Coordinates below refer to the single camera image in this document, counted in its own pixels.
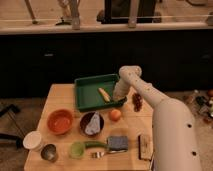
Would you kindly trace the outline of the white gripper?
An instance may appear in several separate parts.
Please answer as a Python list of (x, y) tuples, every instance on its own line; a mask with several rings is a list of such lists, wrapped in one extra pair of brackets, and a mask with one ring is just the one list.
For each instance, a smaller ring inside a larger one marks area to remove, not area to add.
[(126, 83), (125, 81), (123, 81), (122, 79), (120, 79), (115, 84), (115, 87), (113, 90), (113, 100), (120, 101), (124, 99), (126, 95), (129, 93), (129, 91), (130, 91), (130, 85)]

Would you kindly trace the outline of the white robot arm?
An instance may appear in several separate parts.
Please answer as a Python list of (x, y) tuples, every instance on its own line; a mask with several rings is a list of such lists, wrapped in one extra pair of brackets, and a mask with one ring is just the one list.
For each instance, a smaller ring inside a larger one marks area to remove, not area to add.
[(122, 66), (113, 100), (127, 96), (133, 87), (152, 107), (155, 171), (202, 171), (195, 133), (195, 119), (182, 101), (171, 98), (141, 79), (139, 66)]

